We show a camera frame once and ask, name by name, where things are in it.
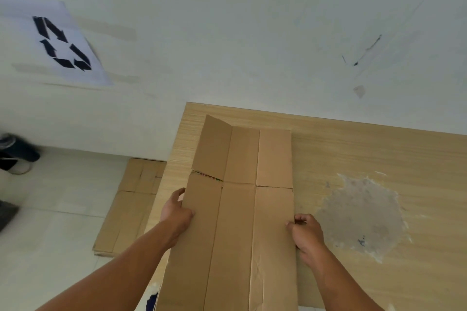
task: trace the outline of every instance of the floor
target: floor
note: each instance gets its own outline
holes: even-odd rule
[[[2,174],[0,199],[22,207],[0,233],[3,311],[35,310],[110,260],[91,248],[127,160],[49,148],[26,175]],[[153,292],[146,290],[137,311]]]

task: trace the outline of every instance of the wood grain surface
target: wood grain surface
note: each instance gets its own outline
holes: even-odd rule
[[[342,187],[338,173],[398,192],[412,242],[402,240],[382,263],[332,251],[384,309],[467,310],[467,136],[187,103],[146,230],[172,191],[186,185],[206,114],[236,126],[292,131],[297,213],[316,212]],[[162,282],[167,257],[153,283]],[[297,263],[299,304],[323,307],[312,273]]]

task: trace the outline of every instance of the hand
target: hand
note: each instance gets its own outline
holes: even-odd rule
[[[171,249],[178,241],[178,236],[190,226],[191,219],[195,212],[188,208],[182,208],[182,201],[178,200],[180,195],[185,192],[184,188],[180,188],[172,193],[171,197],[165,202],[161,211],[160,222],[166,221],[172,227],[172,235],[168,243],[167,249]]]
[[[319,249],[326,248],[321,225],[312,214],[296,214],[295,223],[289,221],[286,225],[292,233],[296,246],[300,249],[302,261],[310,266],[313,264],[314,253]]]

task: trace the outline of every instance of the cardboard on floor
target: cardboard on floor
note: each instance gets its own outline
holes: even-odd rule
[[[296,311],[291,132],[206,116],[156,311]]]
[[[92,248],[114,257],[144,233],[166,162],[132,158]]]

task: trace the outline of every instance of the white paper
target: white paper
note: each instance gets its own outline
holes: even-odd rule
[[[0,0],[0,16],[26,34],[59,76],[72,82],[112,84],[62,1]]]

